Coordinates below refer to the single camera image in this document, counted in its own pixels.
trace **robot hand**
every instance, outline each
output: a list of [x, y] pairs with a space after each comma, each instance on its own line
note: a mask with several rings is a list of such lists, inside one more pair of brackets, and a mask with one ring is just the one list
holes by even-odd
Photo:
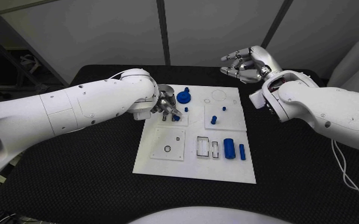
[[143, 69], [57, 92], [0, 102], [0, 170], [32, 145], [81, 130], [126, 112], [136, 120], [158, 111], [182, 115], [176, 110], [171, 86], [158, 85]]
[[303, 119], [319, 134], [359, 149], [359, 93], [319, 88], [308, 75], [283, 71], [260, 46], [221, 60], [236, 60], [231, 67], [221, 68], [223, 73], [244, 83], [264, 80], [263, 88], [250, 95], [257, 109], [267, 106], [280, 122]]

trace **rectangular slot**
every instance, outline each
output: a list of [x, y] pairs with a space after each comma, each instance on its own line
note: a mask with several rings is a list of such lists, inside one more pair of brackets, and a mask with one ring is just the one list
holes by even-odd
[[208, 137], [197, 137], [197, 157], [210, 158], [210, 140]]
[[212, 142], [212, 158], [220, 159], [218, 142]]

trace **blue object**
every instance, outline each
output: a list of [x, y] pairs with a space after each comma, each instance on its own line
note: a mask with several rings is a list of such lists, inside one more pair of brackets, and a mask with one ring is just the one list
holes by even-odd
[[217, 122], [217, 116], [212, 117], [211, 124], [215, 124]]
[[224, 145], [225, 145], [225, 157], [227, 159], [234, 159], [236, 158], [234, 139], [227, 138], [224, 140]]
[[191, 94], [189, 94], [189, 88], [185, 88], [185, 91], [178, 94], [178, 101], [182, 104], [186, 104], [191, 102]]
[[240, 144], [241, 160], [246, 160], [246, 145]]

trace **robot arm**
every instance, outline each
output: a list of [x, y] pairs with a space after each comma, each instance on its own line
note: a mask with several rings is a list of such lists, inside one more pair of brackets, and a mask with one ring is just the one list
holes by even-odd
[[283, 71], [260, 46], [231, 53], [225, 60], [236, 61], [221, 68], [223, 73], [244, 83], [264, 80], [263, 88], [250, 95], [257, 109], [267, 106], [280, 122], [303, 119], [319, 134], [359, 149], [359, 93], [319, 88], [308, 75]]
[[2, 102], [0, 170], [32, 145], [126, 112], [136, 120], [149, 119], [158, 111], [181, 116], [174, 99], [172, 87], [158, 85], [143, 69], [130, 69], [120, 80], [96, 81]]

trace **black tablecloth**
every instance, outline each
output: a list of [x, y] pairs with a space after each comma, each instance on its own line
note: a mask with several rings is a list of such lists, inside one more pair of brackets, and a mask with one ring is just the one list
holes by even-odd
[[[73, 86], [135, 66], [86, 66]], [[257, 110], [246, 85], [217, 67], [136, 66], [158, 83], [238, 87], [257, 185], [133, 174], [145, 121], [124, 114], [35, 145], [0, 187], [0, 209], [60, 223], [126, 223], [181, 206], [221, 206], [293, 223], [359, 223], [359, 194], [342, 179], [331, 141], [299, 119]], [[312, 71], [303, 71], [322, 84]], [[341, 145], [359, 182], [359, 151]]]

